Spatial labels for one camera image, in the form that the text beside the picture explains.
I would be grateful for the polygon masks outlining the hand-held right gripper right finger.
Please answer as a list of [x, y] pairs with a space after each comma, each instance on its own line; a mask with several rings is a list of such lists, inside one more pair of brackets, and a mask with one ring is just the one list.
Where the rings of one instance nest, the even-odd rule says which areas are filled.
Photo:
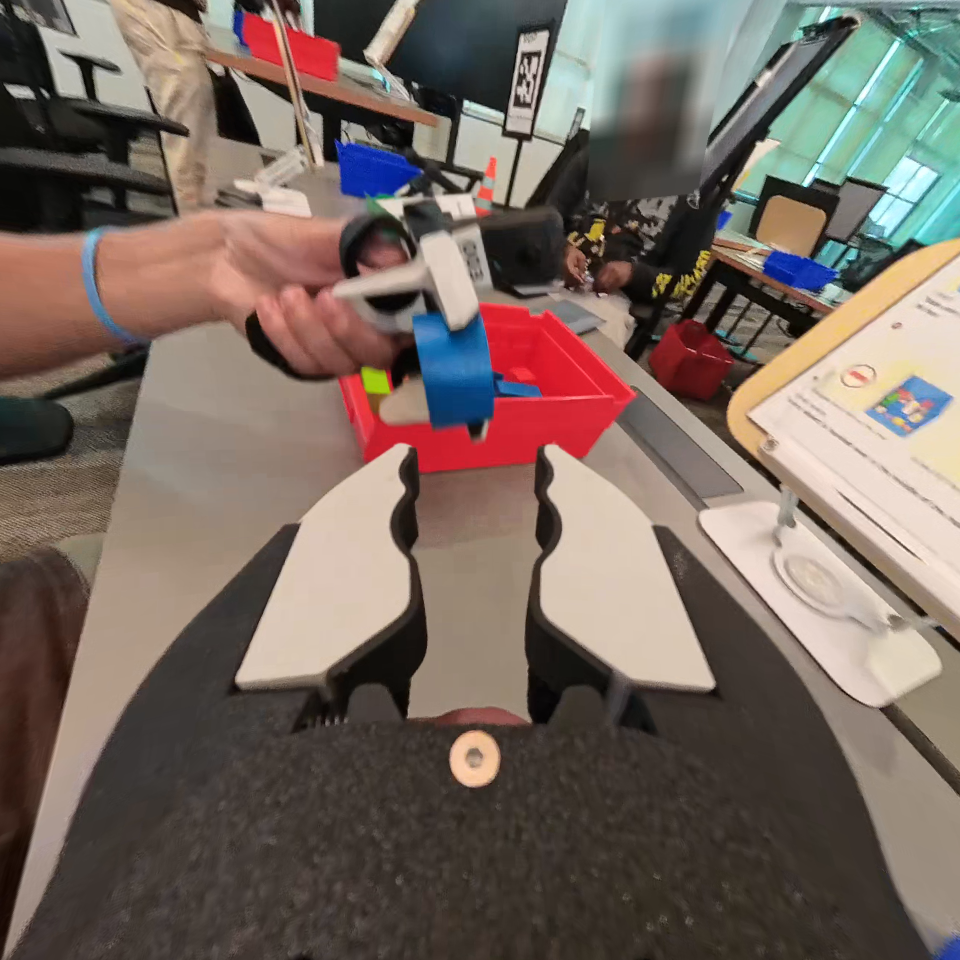
[[655, 526], [608, 479], [557, 444], [536, 455], [534, 562], [525, 650], [552, 692], [594, 686], [709, 694], [714, 672]]

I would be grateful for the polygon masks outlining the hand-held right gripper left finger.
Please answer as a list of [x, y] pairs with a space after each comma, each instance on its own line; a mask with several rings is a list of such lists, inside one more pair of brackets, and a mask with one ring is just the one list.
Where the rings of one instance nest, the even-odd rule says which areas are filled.
[[427, 650], [413, 548], [417, 451], [393, 446], [301, 518], [236, 672], [241, 691], [314, 690], [335, 707], [377, 685], [409, 708]]

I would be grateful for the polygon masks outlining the blue arch wooden block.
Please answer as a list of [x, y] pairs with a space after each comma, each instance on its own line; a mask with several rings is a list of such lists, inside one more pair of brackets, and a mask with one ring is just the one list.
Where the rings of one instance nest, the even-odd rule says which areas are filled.
[[430, 426], [470, 427], [491, 420], [496, 388], [482, 314], [476, 312], [457, 330], [441, 313], [416, 314], [413, 332]]

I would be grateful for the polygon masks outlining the person's left forearm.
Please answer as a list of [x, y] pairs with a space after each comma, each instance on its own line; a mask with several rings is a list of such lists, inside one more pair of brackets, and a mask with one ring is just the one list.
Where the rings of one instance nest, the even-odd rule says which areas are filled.
[[[220, 321], [212, 291], [219, 228], [212, 212], [110, 230], [98, 257], [114, 321], [150, 342]], [[81, 279], [84, 233], [1, 235], [1, 378], [38, 374], [112, 347]]]

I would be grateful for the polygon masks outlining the grey desk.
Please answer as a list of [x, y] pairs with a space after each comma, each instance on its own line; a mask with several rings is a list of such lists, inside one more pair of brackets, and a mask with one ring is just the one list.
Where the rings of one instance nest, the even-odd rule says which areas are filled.
[[[719, 507], [776, 498], [738, 450], [629, 359], [609, 333], [584, 341], [743, 488]], [[840, 692], [704, 536], [698, 513], [619, 426], [587, 464], [670, 527], [794, 666], [846, 753], [898, 892], [934, 947], [958, 930], [958, 652], [929, 641], [942, 674], [882, 713]], [[361, 466], [339, 387], [295, 383], [233, 330], [155, 345], [141, 383], [102, 558], [12, 914], [10, 952], [50, 881], [90, 772], [121, 710], [174, 638], [270, 536]], [[415, 555], [429, 646], [414, 716], [478, 702], [525, 710], [522, 626], [535, 559], [533, 467], [427, 475]]]

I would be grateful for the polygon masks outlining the person's left hand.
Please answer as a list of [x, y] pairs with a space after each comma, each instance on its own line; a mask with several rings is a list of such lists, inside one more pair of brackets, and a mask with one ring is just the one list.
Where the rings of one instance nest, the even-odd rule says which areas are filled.
[[294, 378], [388, 369], [413, 346], [411, 334], [378, 330], [332, 295], [346, 278], [340, 247], [348, 218], [222, 211], [214, 220], [220, 240], [211, 282], [219, 317], [243, 332], [256, 315]]

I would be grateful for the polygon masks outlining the small blue plastic bin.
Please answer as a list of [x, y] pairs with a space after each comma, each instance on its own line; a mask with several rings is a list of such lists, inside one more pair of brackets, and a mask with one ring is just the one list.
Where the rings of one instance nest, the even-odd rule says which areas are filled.
[[405, 156], [353, 142], [335, 144], [341, 194], [358, 199], [393, 197], [423, 171]]
[[838, 276], [838, 270], [814, 259], [776, 249], [767, 255], [762, 273], [770, 280], [816, 295]]

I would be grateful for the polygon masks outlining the white board stand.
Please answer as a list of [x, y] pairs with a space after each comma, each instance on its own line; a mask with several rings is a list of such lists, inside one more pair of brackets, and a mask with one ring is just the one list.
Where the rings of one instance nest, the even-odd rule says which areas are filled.
[[702, 532], [856, 702], [881, 709], [937, 679], [939, 654], [846, 563], [781, 506], [745, 501], [699, 514]]

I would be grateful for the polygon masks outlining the red bag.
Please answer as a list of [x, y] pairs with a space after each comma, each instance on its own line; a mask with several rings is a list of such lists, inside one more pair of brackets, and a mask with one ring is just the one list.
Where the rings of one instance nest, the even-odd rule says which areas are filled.
[[726, 345], [695, 318], [666, 328], [648, 358], [660, 386], [697, 402], [709, 402], [718, 394], [735, 362]]

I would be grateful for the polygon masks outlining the black monitor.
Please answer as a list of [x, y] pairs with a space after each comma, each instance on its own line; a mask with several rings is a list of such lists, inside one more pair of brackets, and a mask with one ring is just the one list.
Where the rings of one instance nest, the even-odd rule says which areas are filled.
[[[364, 53], [391, 1], [315, 1], [314, 33], [336, 42], [346, 59]], [[386, 62], [404, 82], [504, 114], [513, 88], [518, 42], [525, 30], [550, 28], [550, 61], [566, 1], [423, 1]]]

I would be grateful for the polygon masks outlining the wooden table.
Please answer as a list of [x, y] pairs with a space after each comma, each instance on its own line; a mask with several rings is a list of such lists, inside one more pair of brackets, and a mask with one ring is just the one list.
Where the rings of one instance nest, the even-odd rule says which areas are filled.
[[[289, 91], [284, 68], [279, 64], [212, 44], [207, 47], [206, 58], [210, 64], [233, 70], [262, 87], [277, 89], [277, 95]], [[376, 122], [390, 119], [429, 129], [440, 126], [438, 115], [349, 76], [326, 80], [300, 73], [298, 82], [306, 106], [319, 114], [342, 114], [348, 122], [357, 123], [359, 118], [373, 118]]]

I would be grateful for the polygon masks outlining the small red plastic bin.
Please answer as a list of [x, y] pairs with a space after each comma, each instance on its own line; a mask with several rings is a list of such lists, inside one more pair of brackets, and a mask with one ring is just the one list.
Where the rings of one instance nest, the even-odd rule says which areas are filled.
[[[246, 10], [240, 10], [237, 16], [242, 19], [235, 19], [234, 27], [239, 31], [236, 35], [251, 56], [282, 66], [281, 45], [274, 22]], [[339, 79], [341, 49], [337, 43], [291, 27], [285, 27], [284, 31], [298, 73], [328, 82]]]

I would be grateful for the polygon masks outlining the instruction sheet board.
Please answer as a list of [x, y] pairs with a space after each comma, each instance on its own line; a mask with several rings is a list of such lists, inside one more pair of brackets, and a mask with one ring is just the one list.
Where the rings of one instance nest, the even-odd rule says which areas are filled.
[[748, 378], [738, 444], [958, 640], [959, 242], [921, 248]]

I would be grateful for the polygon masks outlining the blue wristband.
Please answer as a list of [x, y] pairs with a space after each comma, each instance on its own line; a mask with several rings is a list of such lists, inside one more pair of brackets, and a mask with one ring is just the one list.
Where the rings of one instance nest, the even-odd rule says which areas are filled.
[[80, 278], [87, 305], [102, 331], [125, 347], [138, 349], [150, 346], [150, 341], [117, 323], [105, 306], [98, 274], [98, 258], [102, 241], [110, 230], [97, 226], [82, 236], [79, 254]]

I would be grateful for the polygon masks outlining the black office chair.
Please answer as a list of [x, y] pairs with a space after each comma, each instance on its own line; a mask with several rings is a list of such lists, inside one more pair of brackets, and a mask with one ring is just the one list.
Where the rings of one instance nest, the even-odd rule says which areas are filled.
[[155, 112], [63, 96], [39, 27], [2, 2], [1, 227], [20, 234], [145, 226], [176, 215], [167, 174], [130, 164], [144, 135], [187, 135]]
[[1, 397], [1, 466], [62, 455], [75, 430], [72, 414], [48, 399]]

